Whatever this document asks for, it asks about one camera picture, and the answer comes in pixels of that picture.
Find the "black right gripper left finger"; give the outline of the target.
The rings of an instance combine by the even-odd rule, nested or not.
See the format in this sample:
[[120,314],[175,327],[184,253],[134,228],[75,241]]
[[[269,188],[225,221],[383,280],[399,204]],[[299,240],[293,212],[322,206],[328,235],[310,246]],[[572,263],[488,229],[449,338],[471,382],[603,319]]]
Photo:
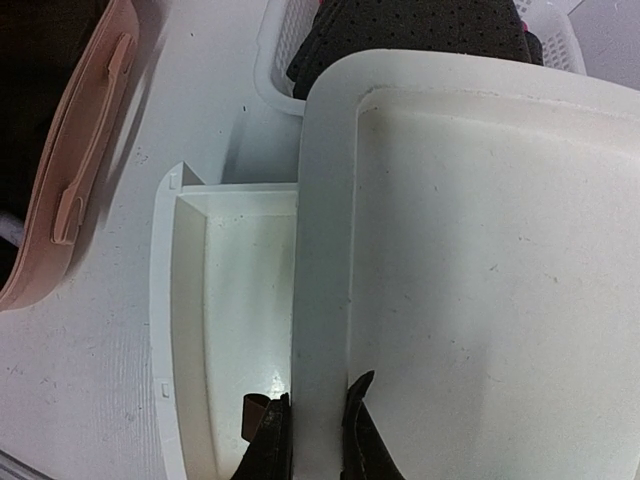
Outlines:
[[292,478],[292,422],[288,393],[270,399],[264,394],[243,397],[241,437],[249,445],[233,480]]

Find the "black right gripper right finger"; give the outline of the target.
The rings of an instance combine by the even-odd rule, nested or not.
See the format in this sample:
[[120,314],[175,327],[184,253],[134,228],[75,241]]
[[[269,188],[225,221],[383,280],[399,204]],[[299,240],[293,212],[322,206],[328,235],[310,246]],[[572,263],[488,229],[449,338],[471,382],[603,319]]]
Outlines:
[[374,370],[361,375],[348,389],[342,419],[341,479],[402,479],[364,403]]

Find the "white plastic storage bin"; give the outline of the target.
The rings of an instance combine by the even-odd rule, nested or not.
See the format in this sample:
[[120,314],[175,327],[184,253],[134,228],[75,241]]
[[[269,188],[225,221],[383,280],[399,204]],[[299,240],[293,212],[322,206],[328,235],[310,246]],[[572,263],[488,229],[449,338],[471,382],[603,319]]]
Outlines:
[[305,107],[293,475],[343,468],[347,389],[408,479],[639,474],[639,94],[370,50]]

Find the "beige hard-shell suitcase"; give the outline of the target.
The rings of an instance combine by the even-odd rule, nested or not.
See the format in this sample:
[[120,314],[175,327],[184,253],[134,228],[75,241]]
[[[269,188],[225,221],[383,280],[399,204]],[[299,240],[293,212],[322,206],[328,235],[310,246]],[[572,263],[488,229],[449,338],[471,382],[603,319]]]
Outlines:
[[129,1],[1,5],[1,307],[31,306],[64,277],[129,80],[139,20]]

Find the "grey cylindrical tube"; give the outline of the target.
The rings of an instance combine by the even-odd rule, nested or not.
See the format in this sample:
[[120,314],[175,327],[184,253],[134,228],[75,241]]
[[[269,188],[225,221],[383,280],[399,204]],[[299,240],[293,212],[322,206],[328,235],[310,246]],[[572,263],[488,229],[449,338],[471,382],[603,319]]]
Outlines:
[[0,213],[0,237],[15,247],[20,247],[24,237],[24,223],[9,212]]

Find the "dark grey dotted garment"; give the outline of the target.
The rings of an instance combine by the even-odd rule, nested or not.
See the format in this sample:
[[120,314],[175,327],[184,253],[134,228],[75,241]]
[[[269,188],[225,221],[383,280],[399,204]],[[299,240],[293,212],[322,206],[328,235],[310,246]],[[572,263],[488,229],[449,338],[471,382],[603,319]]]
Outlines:
[[543,64],[512,0],[321,1],[286,75],[305,100],[336,61],[371,49],[437,51]]

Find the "white perforated plastic basket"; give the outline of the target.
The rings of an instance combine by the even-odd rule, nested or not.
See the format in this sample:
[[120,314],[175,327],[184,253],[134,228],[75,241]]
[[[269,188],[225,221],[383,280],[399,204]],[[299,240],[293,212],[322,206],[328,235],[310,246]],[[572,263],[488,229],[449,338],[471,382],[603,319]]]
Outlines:
[[[544,65],[584,75],[585,62],[568,16],[577,5],[576,1],[515,3],[522,21],[541,41]],[[310,32],[319,7],[318,1],[272,0],[260,26],[255,87],[266,104],[288,115],[304,115],[305,102],[293,97],[293,82],[286,71]]]

